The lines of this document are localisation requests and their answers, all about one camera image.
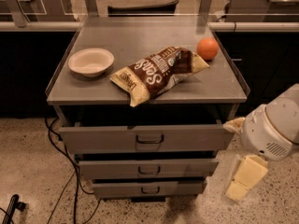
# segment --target gray drawer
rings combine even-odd
[[[81,161],[86,179],[166,178],[212,175],[216,159],[179,159],[154,161]]]
[[[129,153],[226,149],[233,134],[221,123],[63,127],[60,134],[70,153]]]
[[[206,181],[166,181],[149,183],[97,183],[93,184],[97,199],[159,197],[203,193]]]

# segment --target bag of chips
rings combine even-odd
[[[184,48],[168,47],[122,68],[110,79],[130,93],[130,106],[135,107],[208,67],[196,53]]]

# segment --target floor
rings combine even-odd
[[[80,11],[82,0],[72,0]],[[137,3],[141,0],[97,0],[101,14],[107,4]],[[199,0],[180,0],[179,13],[196,12]],[[217,10],[226,0],[213,0]],[[59,122],[54,130],[60,127]],[[63,147],[53,136],[55,144]],[[53,215],[51,215],[65,184],[74,173],[69,161],[50,143],[43,118],[0,118],[0,207],[7,210],[13,194],[20,195],[26,208],[17,210],[14,223],[68,224],[73,223],[75,178],[66,187]],[[203,194],[166,198],[165,202],[132,203],[130,200],[101,201],[93,224],[242,224],[286,223],[296,224],[299,218],[299,154],[283,161],[271,161],[267,176],[238,203],[223,195],[236,155],[249,152],[240,144],[236,135],[227,150],[220,151],[220,164],[213,176],[207,179]],[[90,182],[82,180],[87,191]],[[79,190],[77,223],[84,223],[93,213],[97,201],[93,195]]]

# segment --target bowl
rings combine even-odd
[[[85,77],[101,76],[114,62],[114,56],[106,49],[83,49],[68,60],[68,67]]]

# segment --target orange fruit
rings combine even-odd
[[[205,61],[213,60],[219,50],[218,42],[213,37],[206,37],[197,44],[197,54]]]

